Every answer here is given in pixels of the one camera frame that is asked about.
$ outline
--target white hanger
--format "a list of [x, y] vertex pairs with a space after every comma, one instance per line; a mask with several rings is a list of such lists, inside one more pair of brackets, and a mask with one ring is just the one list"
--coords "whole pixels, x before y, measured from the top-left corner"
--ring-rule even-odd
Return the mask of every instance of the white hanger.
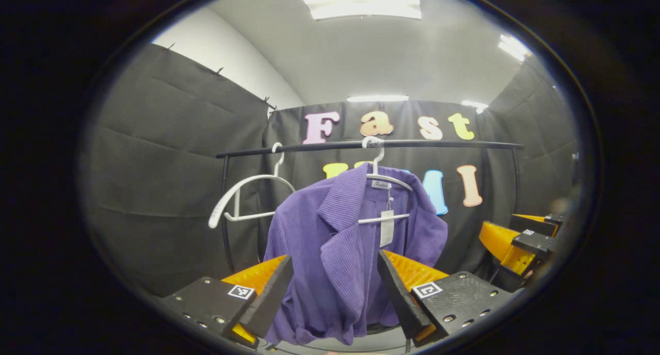
[[[385, 145], [384, 141], [382, 139], [373, 137], [373, 136], [367, 136], [362, 140], [362, 147], [367, 148], [369, 147], [369, 144], [372, 143], [372, 147], [380, 147], [380, 154], [373, 160], [373, 174], [368, 173], [367, 178], [368, 179], [377, 179], [377, 180], [384, 180], [384, 181], [390, 181], [391, 183], [396, 183], [400, 184], [401, 186], [405, 187], [409, 191], [413, 191], [413, 188], [410, 187], [409, 184], [406, 184], [403, 181], [399, 181], [398, 179], [395, 179], [390, 176], [383, 176], [382, 174], [378, 174], [378, 162], [382, 160], [385, 157]], [[364, 224], [364, 223], [372, 223], [372, 222], [382, 222], [382, 221], [388, 221], [390, 219], [399, 219], [399, 218], [408, 218], [410, 217], [410, 214], [397, 214], [395, 216], [387, 216], [387, 217], [379, 217], [379, 218], [367, 218], [367, 219], [359, 219], [358, 224]]]
[[[279, 147], [282, 146], [282, 143], [276, 142], [273, 145], [273, 153], [275, 150]], [[280, 181], [281, 183], [284, 183], [288, 186], [288, 188], [291, 189], [292, 192], [295, 192], [295, 188], [292, 186], [292, 184], [288, 183], [287, 180], [283, 179], [282, 177], [278, 176], [279, 174], [279, 169], [280, 165], [284, 162], [285, 160], [285, 154], [282, 153], [282, 156], [280, 157], [280, 160], [275, 164], [275, 169], [273, 171], [273, 174], [258, 174], [257, 176], [252, 176], [252, 177], [247, 177], [247, 179], [244, 179], [240, 181], [239, 183], [235, 184], [232, 186], [225, 195], [223, 195], [218, 203], [215, 205], [213, 208], [213, 212], [210, 214], [210, 218], [208, 219], [208, 226], [212, 229], [217, 228], [218, 222], [220, 221], [220, 218], [222, 216], [222, 211], [224, 211], [225, 207], [227, 207], [227, 204], [229, 203], [229, 200], [231, 200], [232, 197], [234, 197], [234, 215], [232, 216], [228, 212], [224, 212], [224, 216], [232, 222], [236, 221], [244, 221], [246, 219], [255, 219], [255, 218], [262, 218], [262, 217], [268, 217], [268, 216], [273, 216], [275, 212], [266, 212], [266, 213], [260, 213], [260, 214], [250, 214], [247, 216], [241, 216], [240, 215], [240, 197], [241, 197], [241, 187], [245, 185], [246, 183], [256, 181], [256, 180], [277, 180]]]
[[395, 179], [394, 177], [390, 176], [383, 176], [382, 174], [378, 174], [378, 162], [382, 160], [385, 157], [385, 145], [384, 141], [382, 139], [373, 137], [373, 136], [366, 136], [362, 140], [362, 148], [366, 149], [369, 147], [369, 143], [373, 142], [375, 145], [372, 145], [371, 147], [377, 147], [380, 148], [380, 154], [373, 160], [373, 174], [367, 174], [368, 179], [376, 179], [376, 180], [384, 180], [384, 181], [390, 181], [391, 183], [396, 183], [400, 184], [401, 186], [405, 187], [409, 191], [412, 191], [412, 187], [410, 187], [409, 184], [406, 184], [403, 181], [399, 181], [398, 179]]

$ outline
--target pink letter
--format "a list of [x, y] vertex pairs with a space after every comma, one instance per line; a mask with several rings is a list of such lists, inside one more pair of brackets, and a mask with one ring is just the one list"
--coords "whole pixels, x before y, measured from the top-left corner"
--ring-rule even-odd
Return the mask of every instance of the pink letter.
[[333, 122], [339, 122], [339, 113], [322, 112], [320, 114], [307, 114], [307, 138], [302, 141], [303, 145], [307, 143], [325, 143], [325, 138], [321, 137], [321, 132], [329, 137], [332, 133], [332, 122], [323, 122], [324, 119], [330, 119]]

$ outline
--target clothing rack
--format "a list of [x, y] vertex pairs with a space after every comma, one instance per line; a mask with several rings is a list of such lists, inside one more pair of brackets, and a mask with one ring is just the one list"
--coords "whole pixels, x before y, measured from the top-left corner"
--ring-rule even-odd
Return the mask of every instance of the clothing rack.
[[[518, 190], [520, 184], [520, 170], [518, 164], [518, 155], [516, 150], [524, 148], [523, 145], [518, 143], [503, 143], [503, 142], [489, 142], [489, 141], [442, 141], [432, 139], [390, 139], [382, 140], [378, 146], [370, 146], [378, 148], [481, 148], [481, 149], [500, 149], [511, 150], [512, 159], [514, 161], [514, 211], [518, 212]], [[221, 196], [224, 195], [227, 185], [227, 172], [229, 170], [229, 158], [241, 157], [249, 155], [263, 155], [270, 153], [290, 153], [297, 151], [323, 151], [323, 150], [337, 150], [337, 149], [361, 149], [362, 141], [344, 141], [344, 142], [328, 142], [328, 143], [310, 143], [307, 145], [291, 145], [291, 146], [278, 146], [273, 150], [272, 148], [250, 149], [233, 151], [228, 153], [219, 153], [215, 155], [217, 159], [223, 159], [222, 163], [222, 183], [221, 183]], [[222, 229], [222, 242], [224, 242], [224, 252], [227, 258], [227, 265], [231, 273], [235, 273], [234, 260], [232, 259], [231, 250], [229, 248], [229, 234], [227, 233], [227, 219], [221, 217]]]

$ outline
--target clothing label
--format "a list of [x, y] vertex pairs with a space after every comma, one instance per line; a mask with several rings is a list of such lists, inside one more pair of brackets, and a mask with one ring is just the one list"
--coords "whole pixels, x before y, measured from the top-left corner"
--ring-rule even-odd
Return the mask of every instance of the clothing label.
[[[381, 217], [394, 216], [393, 210], [386, 210], [380, 212]], [[394, 219], [387, 219], [387, 221], [380, 221], [380, 247], [384, 247], [392, 242], [394, 238]]]
[[384, 182], [384, 181], [376, 181], [376, 180], [373, 180], [373, 181], [372, 181], [372, 187], [373, 187], [373, 188], [384, 188], [384, 189], [387, 190], [388, 188], [391, 188], [391, 187], [392, 187], [392, 184], [391, 184], [391, 183], [386, 183], [386, 182]]

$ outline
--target fluorescent light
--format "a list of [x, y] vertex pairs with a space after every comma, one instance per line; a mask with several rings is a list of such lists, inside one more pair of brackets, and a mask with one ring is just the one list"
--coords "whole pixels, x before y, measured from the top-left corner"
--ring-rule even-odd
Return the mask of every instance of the fluorescent light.
[[518, 61], [525, 61], [525, 56], [531, 56], [530, 50], [519, 42], [518, 39], [512, 36], [500, 35], [500, 40], [501, 42], [498, 44], [498, 47], [514, 56]]
[[408, 101], [408, 96], [401, 94], [376, 94], [374, 96], [349, 97], [347, 101], [349, 103]]
[[500, 47], [500, 49], [504, 50], [506, 53], [509, 53], [510, 55], [514, 56], [515, 59], [518, 61], [525, 61], [525, 55], [519, 53], [517, 50], [515, 50], [511, 45], [506, 44], [505, 42], [500, 42], [500, 44], [497, 45]]
[[346, 16], [422, 19], [419, 0], [303, 0], [315, 20]]
[[502, 42], [504, 42], [506, 44], [511, 45], [511, 47], [513, 49], [515, 49], [516, 52], [518, 52], [519, 54], [523, 54], [523, 55], [526, 55], [526, 56], [531, 56], [530, 50], [528, 50], [527, 47], [525, 47], [525, 45], [523, 45], [520, 42], [520, 40], [514, 38], [513, 36], [500, 35], [500, 40], [502, 40]]
[[486, 108], [486, 107], [488, 107], [488, 105], [485, 104], [485, 103], [476, 103], [475, 101], [468, 101], [468, 100], [463, 100], [463, 101], [460, 102], [460, 104], [462, 104], [464, 106], [472, 106], [472, 107], [476, 107], [476, 108]]

